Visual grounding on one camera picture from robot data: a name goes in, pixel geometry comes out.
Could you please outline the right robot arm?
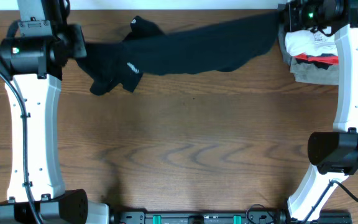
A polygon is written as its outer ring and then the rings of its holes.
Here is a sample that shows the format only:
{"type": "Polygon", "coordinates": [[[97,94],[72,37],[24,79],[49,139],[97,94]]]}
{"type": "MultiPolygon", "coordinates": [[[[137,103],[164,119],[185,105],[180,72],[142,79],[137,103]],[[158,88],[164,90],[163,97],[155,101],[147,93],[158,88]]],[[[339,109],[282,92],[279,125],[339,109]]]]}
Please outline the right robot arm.
{"type": "Polygon", "coordinates": [[[288,1],[278,8],[288,31],[330,28],[339,56],[339,89],[333,130],[310,136],[309,168],[274,222],[350,223],[349,213],[323,207],[358,170],[358,1],[288,1]]]}

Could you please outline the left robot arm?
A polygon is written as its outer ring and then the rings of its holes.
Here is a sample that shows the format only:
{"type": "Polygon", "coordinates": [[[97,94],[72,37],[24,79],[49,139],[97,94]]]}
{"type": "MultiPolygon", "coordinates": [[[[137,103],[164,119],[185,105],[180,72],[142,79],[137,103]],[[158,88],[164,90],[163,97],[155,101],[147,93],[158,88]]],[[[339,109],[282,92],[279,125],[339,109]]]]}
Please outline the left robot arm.
{"type": "Polygon", "coordinates": [[[67,23],[68,1],[18,0],[20,19],[0,44],[0,77],[12,121],[12,170],[0,223],[109,223],[109,206],[67,190],[57,113],[62,70],[86,56],[81,27],[67,23]]]}

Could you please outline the black t-shirt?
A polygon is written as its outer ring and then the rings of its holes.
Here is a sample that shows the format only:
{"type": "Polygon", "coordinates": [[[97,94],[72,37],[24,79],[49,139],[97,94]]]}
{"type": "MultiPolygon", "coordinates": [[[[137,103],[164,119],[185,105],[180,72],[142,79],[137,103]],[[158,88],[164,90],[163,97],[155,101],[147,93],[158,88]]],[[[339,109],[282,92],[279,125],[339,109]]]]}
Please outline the black t-shirt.
{"type": "Polygon", "coordinates": [[[277,11],[165,34],[159,26],[135,16],[131,32],[118,43],[86,43],[78,66],[93,79],[90,92],[101,96],[117,85],[133,92],[144,73],[198,74],[233,72],[266,54],[279,28],[277,11]]]}

